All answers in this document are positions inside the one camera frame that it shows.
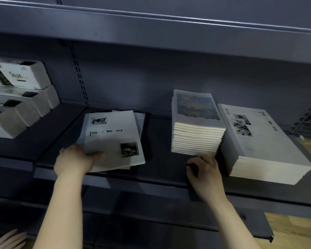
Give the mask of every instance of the wooden floor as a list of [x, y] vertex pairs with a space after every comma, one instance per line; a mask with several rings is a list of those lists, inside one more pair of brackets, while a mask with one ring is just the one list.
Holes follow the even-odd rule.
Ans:
[[[302, 139], [299, 142], [311, 153], [311, 140]], [[311, 249], [311, 219], [265, 214], [274, 232], [274, 240], [269, 243], [265, 239], [256, 239], [263, 249]]]

